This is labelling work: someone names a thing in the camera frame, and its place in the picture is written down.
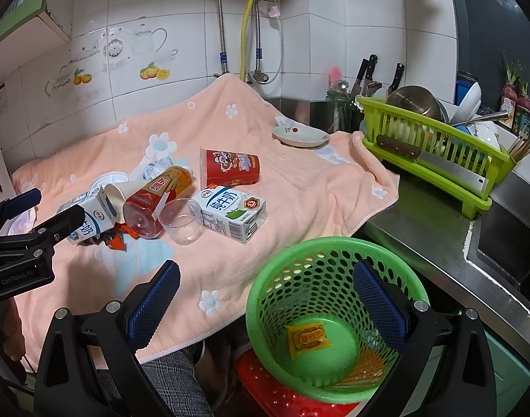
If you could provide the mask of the person's left hand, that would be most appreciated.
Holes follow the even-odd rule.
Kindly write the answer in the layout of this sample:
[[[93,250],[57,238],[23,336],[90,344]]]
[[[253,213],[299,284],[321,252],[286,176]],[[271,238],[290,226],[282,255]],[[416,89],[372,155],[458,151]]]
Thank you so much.
[[[21,360],[26,353],[25,338],[22,333],[22,321],[14,299],[9,300],[9,308],[3,319],[3,331],[6,336],[3,349],[14,361]]]

